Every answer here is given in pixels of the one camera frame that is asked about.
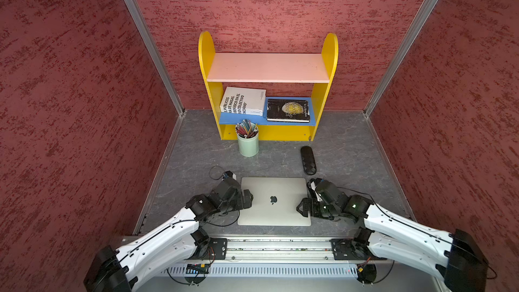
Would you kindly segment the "silver laptop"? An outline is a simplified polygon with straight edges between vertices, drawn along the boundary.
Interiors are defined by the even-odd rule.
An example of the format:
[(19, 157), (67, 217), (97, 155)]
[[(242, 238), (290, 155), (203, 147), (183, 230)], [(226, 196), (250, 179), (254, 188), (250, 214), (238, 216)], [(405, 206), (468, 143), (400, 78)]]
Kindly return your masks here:
[(311, 218), (297, 211), (308, 197), (304, 178), (243, 177), (243, 190), (253, 196), (251, 208), (240, 212), (239, 226), (309, 227)]

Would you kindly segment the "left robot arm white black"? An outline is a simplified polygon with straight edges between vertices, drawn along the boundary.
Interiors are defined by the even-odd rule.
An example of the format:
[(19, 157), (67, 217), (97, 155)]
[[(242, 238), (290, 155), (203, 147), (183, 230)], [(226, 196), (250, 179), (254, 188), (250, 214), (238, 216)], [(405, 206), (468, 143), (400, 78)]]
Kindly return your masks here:
[(173, 217), (147, 235), (117, 249), (104, 247), (83, 281), (87, 291), (137, 291), (167, 267), (208, 254), (210, 237), (202, 224), (211, 217), (252, 207), (254, 196), (234, 177), (208, 194), (195, 195)]

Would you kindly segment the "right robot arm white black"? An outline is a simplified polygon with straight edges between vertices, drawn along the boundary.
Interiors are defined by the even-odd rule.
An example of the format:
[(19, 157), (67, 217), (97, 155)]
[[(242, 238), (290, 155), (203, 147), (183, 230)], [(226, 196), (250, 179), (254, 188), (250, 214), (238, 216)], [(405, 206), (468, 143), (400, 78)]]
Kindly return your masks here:
[(385, 258), (435, 277), (450, 291), (484, 291), (489, 261), (471, 234), (442, 231), (380, 206), (368, 193), (322, 178), (307, 183), (296, 210), (306, 218), (347, 220), (359, 227), (347, 240), (357, 259)]

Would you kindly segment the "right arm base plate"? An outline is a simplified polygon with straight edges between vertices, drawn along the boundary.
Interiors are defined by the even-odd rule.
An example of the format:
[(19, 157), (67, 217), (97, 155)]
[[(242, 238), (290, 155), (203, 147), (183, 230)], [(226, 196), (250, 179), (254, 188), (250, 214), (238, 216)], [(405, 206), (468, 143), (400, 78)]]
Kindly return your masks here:
[(365, 243), (357, 242), (353, 239), (331, 239), (331, 250), (333, 258), (336, 261), (367, 261), (371, 260), (386, 260), (386, 258), (376, 257)]

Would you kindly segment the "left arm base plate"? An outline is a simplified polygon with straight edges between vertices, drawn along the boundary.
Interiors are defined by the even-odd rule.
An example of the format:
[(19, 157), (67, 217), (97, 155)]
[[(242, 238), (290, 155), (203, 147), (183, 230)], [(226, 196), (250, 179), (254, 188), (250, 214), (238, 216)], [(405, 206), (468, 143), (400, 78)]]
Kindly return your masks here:
[(210, 238), (202, 247), (200, 258), (208, 262), (225, 260), (227, 256), (228, 239)]

